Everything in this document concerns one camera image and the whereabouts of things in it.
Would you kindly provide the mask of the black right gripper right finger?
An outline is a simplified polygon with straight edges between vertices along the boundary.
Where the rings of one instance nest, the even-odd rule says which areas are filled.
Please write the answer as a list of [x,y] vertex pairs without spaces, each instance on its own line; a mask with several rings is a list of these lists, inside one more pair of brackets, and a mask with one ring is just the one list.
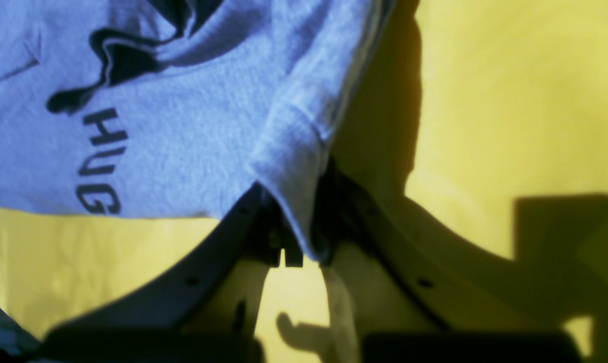
[[433,261],[359,184],[329,163],[313,234],[331,328],[356,362],[581,362],[572,338]]

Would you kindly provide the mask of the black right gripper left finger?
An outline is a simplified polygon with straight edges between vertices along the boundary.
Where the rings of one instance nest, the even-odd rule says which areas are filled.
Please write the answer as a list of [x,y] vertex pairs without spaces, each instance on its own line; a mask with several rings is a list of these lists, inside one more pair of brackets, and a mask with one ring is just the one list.
[[264,362],[254,336],[283,246],[281,209],[254,183],[188,255],[151,282],[47,333],[65,362]]

